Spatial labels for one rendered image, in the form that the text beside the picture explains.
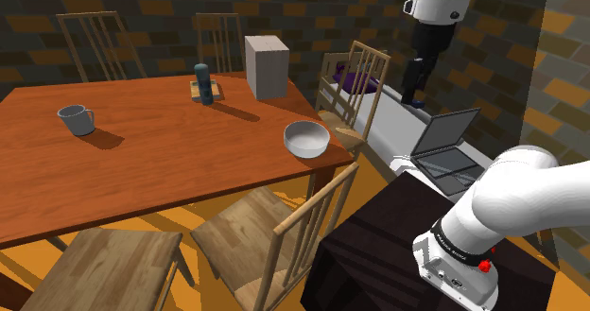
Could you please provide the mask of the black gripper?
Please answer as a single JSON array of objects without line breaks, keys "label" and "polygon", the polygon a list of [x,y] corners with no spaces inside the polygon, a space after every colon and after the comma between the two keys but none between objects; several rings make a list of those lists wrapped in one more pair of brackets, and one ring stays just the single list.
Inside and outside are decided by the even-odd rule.
[{"label": "black gripper", "polygon": [[401,103],[413,108],[423,108],[424,101],[414,98],[418,82],[423,73],[423,89],[436,66],[439,55],[445,51],[454,36],[456,24],[429,25],[418,22],[411,37],[411,47],[417,55],[407,64],[401,86],[404,89]]}]

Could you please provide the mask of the grey open laptop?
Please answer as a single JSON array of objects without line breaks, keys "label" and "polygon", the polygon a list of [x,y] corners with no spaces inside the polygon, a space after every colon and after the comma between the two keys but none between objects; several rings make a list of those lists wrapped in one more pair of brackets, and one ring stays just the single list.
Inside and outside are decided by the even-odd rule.
[{"label": "grey open laptop", "polygon": [[484,168],[459,149],[480,108],[433,116],[410,153],[412,163],[447,197],[460,197]]}]

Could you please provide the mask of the purple pillow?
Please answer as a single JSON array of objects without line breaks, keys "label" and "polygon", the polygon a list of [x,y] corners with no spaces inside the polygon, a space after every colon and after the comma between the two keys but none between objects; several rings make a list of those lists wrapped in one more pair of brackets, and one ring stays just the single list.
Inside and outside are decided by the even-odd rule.
[{"label": "purple pillow", "polygon": [[[343,69],[344,69],[344,64],[339,64],[337,66],[336,73],[332,76],[332,78],[336,84],[340,83],[341,77],[343,75]],[[378,83],[374,77],[370,77],[369,79],[367,79],[367,75],[364,74],[364,75],[359,75],[357,81],[355,81],[355,78],[356,78],[355,72],[349,72],[346,74],[345,80],[342,84],[342,90],[344,92],[346,92],[347,94],[360,93],[362,91],[365,83],[367,83],[366,90],[365,90],[366,94],[373,94],[377,91]]]}]

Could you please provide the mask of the light wooden chair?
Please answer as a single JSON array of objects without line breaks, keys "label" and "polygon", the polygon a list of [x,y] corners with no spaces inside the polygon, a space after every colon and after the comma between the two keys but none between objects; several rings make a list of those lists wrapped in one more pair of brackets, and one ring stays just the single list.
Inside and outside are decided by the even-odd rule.
[{"label": "light wooden chair", "polygon": [[175,273],[193,286],[181,233],[79,232],[20,311],[162,311]]},{"label": "light wooden chair", "polygon": [[245,52],[238,13],[196,13],[199,63],[214,59],[217,73],[245,69]]},{"label": "light wooden chair", "polygon": [[336,227],[358,168],[347,166],[295,211],[258,187],[191,232],[244,311],[273,311],[305,277],[320,230]]},{"label": "light wooden chair", "polygon": [[80,78],[83,82],[88,82],[88,75],[82,65],[81,58],[72,39],[72,35],[67,28],[67,20],[77,20],[82,31],[88,40],[97,61],[100,65],[105,79],[119,80],[127,79],[126,71],[123,68],[121,57],[114,46],[112,35],[106,26],[106,18],[112,18],[121,34],[124,42],[127,44],[126,49],[130,52],[131,59],[136,63],[139,74],[142,78],[148,75],[140,61],[135,46],[133,45],[129,32],[126,30],[120,15],[117,11],[92,11],[92,12],[74,12],[62,13],[56,15],[64,39],[70,50],[71,56],[75,62]]},{"label": "light wooden chair", "polygon": [[[365,43],[353,41],[337,89],[334,91],[328,82],[329,76],[321,77],[319,81],[315,110],[320,114],[321,120],[334,132],[343,147],[354,156],[354,159],[359,155],[358,147],[362,147],[367,141],[389,66],[390,56],[386,52],[372,48]],[[347,94],[342,90],[342,84],[349,72],[356,73],[355,81],[358,80],[359,75],[366,74],[367,79],[374,77],[378,83],[366,128],[360,138],[357,137],[360,134],[353,129],[353,126],[363,96],[366,94],[367,83],[360,93]]]}]

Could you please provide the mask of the white bowl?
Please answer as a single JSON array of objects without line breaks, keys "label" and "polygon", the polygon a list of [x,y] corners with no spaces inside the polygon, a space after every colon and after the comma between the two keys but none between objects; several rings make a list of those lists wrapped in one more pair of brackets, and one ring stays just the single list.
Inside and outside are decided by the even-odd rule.
[{"label": "white bowl", "polygon": [[295,121],[284,130],[285,147],[298,158],[319,157],[327,149],[329,141],[329,131],[313,121]]}]

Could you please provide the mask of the grey upright box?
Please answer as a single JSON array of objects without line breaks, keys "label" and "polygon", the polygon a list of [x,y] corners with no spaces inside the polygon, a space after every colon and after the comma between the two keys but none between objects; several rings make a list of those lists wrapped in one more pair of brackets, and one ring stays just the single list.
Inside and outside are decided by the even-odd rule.
[{"label": "grey upright box", "polygon": [[289,48],[274,35],[246,36],[247,81],[257,100],[287,94]]}]

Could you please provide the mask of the dark robot stand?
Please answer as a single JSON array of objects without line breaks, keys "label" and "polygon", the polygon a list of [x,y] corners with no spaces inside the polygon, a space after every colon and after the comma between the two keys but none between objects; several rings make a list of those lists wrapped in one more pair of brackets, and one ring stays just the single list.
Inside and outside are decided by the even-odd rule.
[{"label": "dark robot stand", "polygon": [[[465,311],[422,279],[414,238],[452,207],[404,173],[319,244],[304,286],[306,311]],[[546,311],[554,270],[508,240],[495,249],[499,296],[493,311]]]}]

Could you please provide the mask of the teal cylindrical bottle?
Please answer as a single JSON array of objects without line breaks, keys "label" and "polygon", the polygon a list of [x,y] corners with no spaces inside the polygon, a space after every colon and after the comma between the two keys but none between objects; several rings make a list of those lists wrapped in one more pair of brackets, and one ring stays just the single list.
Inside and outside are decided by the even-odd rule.
[{"label": "teal cylindrical bottle", "polygon": [[194,71],[198,82],[200,102],[203,105],[213,104],[214,97],[208,65],[205,63],[198,63],[194,66]]}]

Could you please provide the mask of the tan square coaster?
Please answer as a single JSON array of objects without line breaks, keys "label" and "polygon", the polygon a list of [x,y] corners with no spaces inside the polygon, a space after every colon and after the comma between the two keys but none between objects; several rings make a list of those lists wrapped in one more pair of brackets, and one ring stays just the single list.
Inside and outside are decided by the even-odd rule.
[{"label": "tan square coaster", "polygon": [[[213,99],[219,99],[222,97],[221,91],[218,89],[217,82],[214,79],[211,80],[211,87]],[[192,100],[200,101],[199,83],[196,80],[190,82],[190,90]]]}]

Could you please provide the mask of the brown wooden table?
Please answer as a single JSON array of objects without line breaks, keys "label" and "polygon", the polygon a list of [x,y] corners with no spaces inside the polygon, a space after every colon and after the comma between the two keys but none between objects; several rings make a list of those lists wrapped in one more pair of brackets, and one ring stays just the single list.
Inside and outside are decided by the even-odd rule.
[{"label": "brown wooden table", "polygon": [[[192,100],[188,76],[13,90],[0,102],[0,250],[118,220],[316,174],[350,155],[332,140],[299,159],[284,130],[318,115],[294,85],[257,100],[241,72],[217,75],[223,97]],[[95,113],[77,137],[57,116]]]}]

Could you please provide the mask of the grey mug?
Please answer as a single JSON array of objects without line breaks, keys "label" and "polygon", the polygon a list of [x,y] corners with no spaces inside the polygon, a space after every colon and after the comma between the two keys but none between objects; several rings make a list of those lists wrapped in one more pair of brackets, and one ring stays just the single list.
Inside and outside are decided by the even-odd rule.
[{"label": "grey mug", "polygon": [[95,113],[83,105],[70,105],[57,111],[71,133],[77,137],[85,136],[95,130]]}]

